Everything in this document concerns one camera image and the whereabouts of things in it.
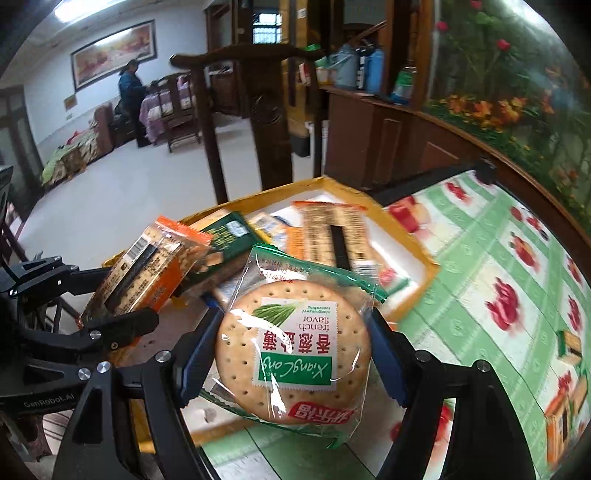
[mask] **window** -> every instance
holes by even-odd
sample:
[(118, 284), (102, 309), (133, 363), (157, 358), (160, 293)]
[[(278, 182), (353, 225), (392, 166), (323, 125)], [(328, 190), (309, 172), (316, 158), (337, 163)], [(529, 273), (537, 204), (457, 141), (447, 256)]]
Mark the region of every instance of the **window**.
[(254, 43), (281, 43), (281, 14), (255, 14), (252, 26)]

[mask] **carved wood panel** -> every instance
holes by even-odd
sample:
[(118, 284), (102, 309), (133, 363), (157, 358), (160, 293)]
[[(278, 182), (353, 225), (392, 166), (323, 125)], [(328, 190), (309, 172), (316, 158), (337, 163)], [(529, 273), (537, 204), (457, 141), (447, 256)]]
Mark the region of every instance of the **carved wood panel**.
[(262, 189), (293, 181), (280, 61), (242, 60)]

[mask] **floor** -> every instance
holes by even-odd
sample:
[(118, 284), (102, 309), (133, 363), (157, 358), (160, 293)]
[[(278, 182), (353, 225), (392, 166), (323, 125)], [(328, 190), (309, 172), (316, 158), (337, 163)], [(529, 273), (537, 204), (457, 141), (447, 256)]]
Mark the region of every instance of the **floor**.
[[(261, 190), (248, 120), (217, 129), (230, 200)], [(310, 157), (293, 156), (294, 179), (312, 176)], [(19, 241), (29, 257), (61, 255), (81, 269), (100, 264), (126, 248), (158, 215), (180, 219), (215, 205), (203, 144), (117, 148), (86, 171), (45, 195), (28, 218)], [(82, 311), (88, 296), (64, 296)], [(73, 325), (63, 324), (66, 331)]]

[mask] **plastic wrapper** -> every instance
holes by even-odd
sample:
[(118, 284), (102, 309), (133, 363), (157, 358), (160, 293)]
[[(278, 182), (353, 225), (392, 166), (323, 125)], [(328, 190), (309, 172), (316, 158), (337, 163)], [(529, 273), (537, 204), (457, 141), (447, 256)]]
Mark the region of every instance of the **plastic wrapper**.
[(113, 266), (80, 319), (159, 311), (181, 280), (209, 251), (212, 236), (160, 216)]
[(202, 396), (247, 419), (346, 441), (371, 361), (372, 279), (253, 247), (216, 341)]

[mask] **green tablecloth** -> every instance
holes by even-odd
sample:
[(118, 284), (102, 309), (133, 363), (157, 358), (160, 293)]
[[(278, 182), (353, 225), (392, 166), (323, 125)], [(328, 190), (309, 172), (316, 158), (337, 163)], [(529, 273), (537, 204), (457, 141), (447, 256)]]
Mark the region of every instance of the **green tablecloth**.
[[(580, 402), (591, 359), (589, 285), (527, 208), (502, 189), (480, 184), (473, 171), (430, 186), (407, 204), (422, 205), (414, 235), (441, 271), (400, 331), (443, 362), (487, 359), (514, 405), (537, 475), (549, 477), (556, 467), (549, 461), (575, 444), (590, 418), (589, 399)], [(558, 358), (562, 331), (582, 343), (583, 359), (575, 366)], [(567, 429), (566, 442), (548, 438), (557, 406), (555, 423)], [(326, 450), (326, 440), (257, 425), (204, 449), (223, 480), (371, 479), (403, 413), (372, 371), (362, 423), (347, 445)], [(436, 442), (425, 478), (439, 478), (450, 431), (451, 424)]]

